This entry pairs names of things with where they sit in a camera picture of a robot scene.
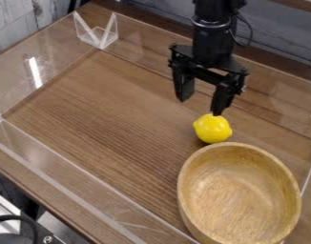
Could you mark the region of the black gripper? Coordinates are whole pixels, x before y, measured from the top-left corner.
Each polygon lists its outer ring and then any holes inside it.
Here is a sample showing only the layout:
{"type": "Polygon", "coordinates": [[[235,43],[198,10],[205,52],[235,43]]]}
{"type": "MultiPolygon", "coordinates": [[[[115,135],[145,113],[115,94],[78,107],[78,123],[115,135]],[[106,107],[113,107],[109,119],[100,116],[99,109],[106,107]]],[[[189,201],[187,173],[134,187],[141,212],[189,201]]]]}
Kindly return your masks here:
{"type": "Polygon", "coordinates": [[[173,44],[169,67],[173,69],[175,94],[185,102],[195,93],[195,78],[215,86],[211,112],[221,116],[231,106],[235,96],[245,92],[245,80],[250,71],[233,55],[223,57],[214,64],[203,64],[193,57],[189,45],[173,44]]]}

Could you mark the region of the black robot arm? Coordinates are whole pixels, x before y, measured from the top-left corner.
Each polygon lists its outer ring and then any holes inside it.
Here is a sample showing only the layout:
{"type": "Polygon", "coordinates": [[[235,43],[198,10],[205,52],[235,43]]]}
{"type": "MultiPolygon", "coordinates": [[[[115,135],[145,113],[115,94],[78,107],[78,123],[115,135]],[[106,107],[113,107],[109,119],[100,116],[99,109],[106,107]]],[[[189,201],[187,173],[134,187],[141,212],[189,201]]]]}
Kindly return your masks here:
{"type": "Polygon", "coordinates": [[[195,79],[215,85],[211,112],[223,114],[235,96],[242,95],[245,79],[250,74],[234,57],[238,20],[246,0],[193,0],[195,13],[193,45],[173,44],[169,67],[178,99],[185,102],[195,93],[195,79]]]}

